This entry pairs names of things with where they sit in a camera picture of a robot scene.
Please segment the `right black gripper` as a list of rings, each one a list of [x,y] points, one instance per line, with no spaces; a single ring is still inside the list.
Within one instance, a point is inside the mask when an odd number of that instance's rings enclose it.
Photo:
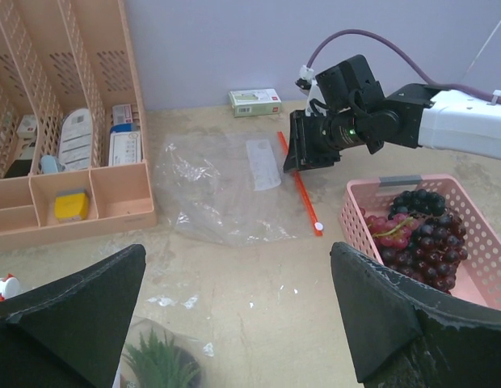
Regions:
[[[367,146],[370,154],[380,150],[379,141],[366,141],[364,134],[358,132],[352,113],[307,116],[304,111],[293,111],[289,115],[288,152],[283,171],[332,167],[340,161],[341,151],[357,146]]]

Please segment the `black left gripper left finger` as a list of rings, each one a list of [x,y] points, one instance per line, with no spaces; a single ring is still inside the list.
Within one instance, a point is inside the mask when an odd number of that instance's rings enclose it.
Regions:
[[[111,387],[145,273],[133,244],[0,302],[0,387]]]

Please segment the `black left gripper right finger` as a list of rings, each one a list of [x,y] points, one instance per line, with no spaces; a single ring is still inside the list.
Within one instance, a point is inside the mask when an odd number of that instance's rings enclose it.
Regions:
[[[442,293],[333,244],[356,379],[366,387],[501,387],[501,311]]]

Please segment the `red purple grape bunch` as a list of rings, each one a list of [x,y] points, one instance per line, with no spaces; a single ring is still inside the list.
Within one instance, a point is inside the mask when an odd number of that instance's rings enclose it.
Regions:
[[[405,214],[393,220],[368,215],[365,224],[387,268],[447,294],[455,288],[457,269],[469,256],[458,214],[447,212],[426,221]]]

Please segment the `orange toy pineapple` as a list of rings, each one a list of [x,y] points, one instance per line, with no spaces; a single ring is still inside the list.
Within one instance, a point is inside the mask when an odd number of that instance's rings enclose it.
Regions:
[[[125,344],[123,358],[135,375],[133,387],[201,386],[199,362],[165,331],[140,331],[135,344]]]

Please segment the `dark black grape bunch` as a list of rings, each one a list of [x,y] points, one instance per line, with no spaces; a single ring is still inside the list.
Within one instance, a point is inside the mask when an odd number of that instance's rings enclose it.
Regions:
[[[398,214],[426,221],[430,218],[440,217],[448,210],[445,198],[426,189],[404,191],[396,196],[389,207],[388,219],[393,220]]]

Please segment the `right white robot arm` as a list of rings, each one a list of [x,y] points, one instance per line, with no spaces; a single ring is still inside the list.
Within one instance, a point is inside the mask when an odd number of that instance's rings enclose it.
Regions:
[[[501,160],[501,102],[457,87],[411,83],[386,96],[356,55],[316,74],[305,109],[289,116],[286,173],[331,167],[342,151],[386,143]]]

